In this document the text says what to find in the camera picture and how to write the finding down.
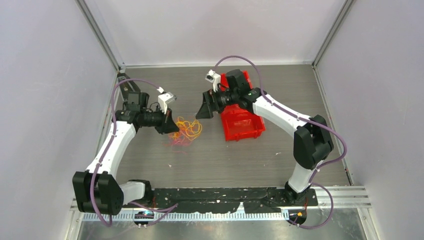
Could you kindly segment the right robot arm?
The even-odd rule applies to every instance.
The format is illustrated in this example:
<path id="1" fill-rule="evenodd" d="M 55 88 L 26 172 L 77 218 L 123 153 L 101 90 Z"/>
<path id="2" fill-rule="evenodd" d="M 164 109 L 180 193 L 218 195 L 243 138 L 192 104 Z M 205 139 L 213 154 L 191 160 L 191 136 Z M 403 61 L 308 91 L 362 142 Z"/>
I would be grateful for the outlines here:
<path id="1" fill-rule="evenodd" d="M 203 92 L 202 104 L 195 118 L 211 119 L 214 113 L 222 113 L 225 107 L 238 105 L 288 133 L 293 138 L 296 165 L 284 185 L 283 194 L 288 203 L 299 205 L 311 186 L 314 171 L 334 149 L 326 120 L 320 115 L 310 117 L 284 108 L 266 91 L 259 87 L 252 88 L 239 69 L 227 72 L 225 77 L 228 86 L 221 90 L 221 75 L 213 70 L 206 74 L 205 80 L 212 84 L 212 88 Z"/>

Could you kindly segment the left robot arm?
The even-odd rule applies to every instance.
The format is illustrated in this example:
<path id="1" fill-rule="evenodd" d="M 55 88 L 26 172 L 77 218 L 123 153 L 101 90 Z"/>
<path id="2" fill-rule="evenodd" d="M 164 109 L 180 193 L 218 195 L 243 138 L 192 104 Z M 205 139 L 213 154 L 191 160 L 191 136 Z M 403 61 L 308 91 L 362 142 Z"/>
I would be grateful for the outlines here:
<path id="1" fill-rule="evenodd" d="M 169 107 L 176 97 L 170 92 L 161 93 L 155 109 L 149 107 L 149 97 L 146 92 L 128 93 L 122 109 L 115 112 L 99 153 L 85 171 L 74 174 L 72 184 L 80 212 L 116 216 L 131 201 L 141 207 L 148 207 L 153 202 L 148 180 L 135 179 L 124 184 L 116 181 L 124 153 L 140 128 L 153 127 L 161 135 L 179 131 Z"/>

